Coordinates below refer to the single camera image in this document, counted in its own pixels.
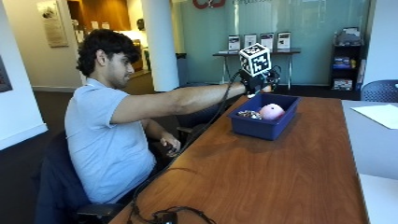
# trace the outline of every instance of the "sleeve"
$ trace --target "sleeve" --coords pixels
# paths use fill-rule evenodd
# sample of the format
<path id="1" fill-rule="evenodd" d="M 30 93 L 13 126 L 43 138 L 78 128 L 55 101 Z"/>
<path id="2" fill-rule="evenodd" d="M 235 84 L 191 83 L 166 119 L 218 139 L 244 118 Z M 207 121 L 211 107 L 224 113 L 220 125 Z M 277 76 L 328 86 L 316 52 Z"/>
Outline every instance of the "sleeve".
<path id="1" fill-rule="evenodd" d="M 103 88 L 86 92 L 79 99 L 80 114 L 86 116 L 84 121 L 94 129 L 112 128 L 112 115 L 128 93 L 124 91 Z"/>

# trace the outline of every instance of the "man's right arm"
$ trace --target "man's right arm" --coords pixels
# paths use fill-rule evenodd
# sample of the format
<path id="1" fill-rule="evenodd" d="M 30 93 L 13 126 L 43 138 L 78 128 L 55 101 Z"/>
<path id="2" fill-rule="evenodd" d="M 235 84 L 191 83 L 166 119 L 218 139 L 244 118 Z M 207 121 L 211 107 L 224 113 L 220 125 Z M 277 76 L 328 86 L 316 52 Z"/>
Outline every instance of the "man's right arm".
<path id="1" fill-rule="evenodd" d="M 191 114 L 220 103 L 228 84 L 187 87 L 148 95 L 130 95 L 119 104 L 111 123 L 127 123 L 178 114 Z M 228 98 L 242 95 L 246 87 L 235 83 Z"/>

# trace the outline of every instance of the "pink ball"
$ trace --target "pink ball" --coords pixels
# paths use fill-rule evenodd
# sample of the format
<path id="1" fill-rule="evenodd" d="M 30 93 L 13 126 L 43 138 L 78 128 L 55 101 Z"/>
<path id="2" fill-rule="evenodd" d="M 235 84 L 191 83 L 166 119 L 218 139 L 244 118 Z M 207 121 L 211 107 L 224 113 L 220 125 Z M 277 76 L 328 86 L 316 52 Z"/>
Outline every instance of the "pink ball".
<path id="1" fill-rule="evenodd" d="M 265 105 L 260 110 L 263 119 L 279 119 L 285 114 L 285 110 L 276 104 Z"/>

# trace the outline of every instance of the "dark hair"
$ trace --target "dark hair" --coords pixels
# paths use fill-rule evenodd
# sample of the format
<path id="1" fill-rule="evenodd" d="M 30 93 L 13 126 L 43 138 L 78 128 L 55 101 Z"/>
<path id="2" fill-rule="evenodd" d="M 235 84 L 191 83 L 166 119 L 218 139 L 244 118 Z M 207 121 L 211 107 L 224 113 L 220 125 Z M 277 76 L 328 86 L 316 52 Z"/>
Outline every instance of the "dark hair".
<path id="1" fill-rule="evenodd" d="M 104 51 L 110 59 L 112 59 L 115 53 L 122 52 L 132 63 L 142 57 L 134 41 L 126 35 L 112 30 L 94 30 L 79 48 L 80 57 L 76 66 L 87 77 L 95 71 L 95 59 L 99 49 Z"/>

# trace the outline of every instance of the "fiducial marker cube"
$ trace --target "fiducial marker cube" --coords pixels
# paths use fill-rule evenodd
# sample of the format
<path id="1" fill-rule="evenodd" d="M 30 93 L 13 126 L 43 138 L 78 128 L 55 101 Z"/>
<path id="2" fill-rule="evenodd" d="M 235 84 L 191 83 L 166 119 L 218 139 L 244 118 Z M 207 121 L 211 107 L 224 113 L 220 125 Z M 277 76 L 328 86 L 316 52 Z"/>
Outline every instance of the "fiducial marker cube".
<path id="1" fill-rule="evenodd" d="M 271 50 L 253 44 L 239 52 L 242 68 L 255 77 L 272 69 Z"/>

